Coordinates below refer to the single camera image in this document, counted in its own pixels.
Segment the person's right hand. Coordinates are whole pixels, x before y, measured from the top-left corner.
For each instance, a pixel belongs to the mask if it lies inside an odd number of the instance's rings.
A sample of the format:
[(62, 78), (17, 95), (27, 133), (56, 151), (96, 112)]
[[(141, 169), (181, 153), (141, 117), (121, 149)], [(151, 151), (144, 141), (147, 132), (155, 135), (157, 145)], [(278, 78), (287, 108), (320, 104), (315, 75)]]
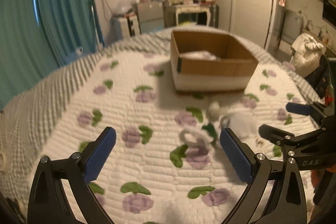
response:
[(326, 169), (312, 170), (311, 183), (314, 188), (313, 202), (318, 205), (327, 192), (327, 189), (335, 175), (335, 165)]

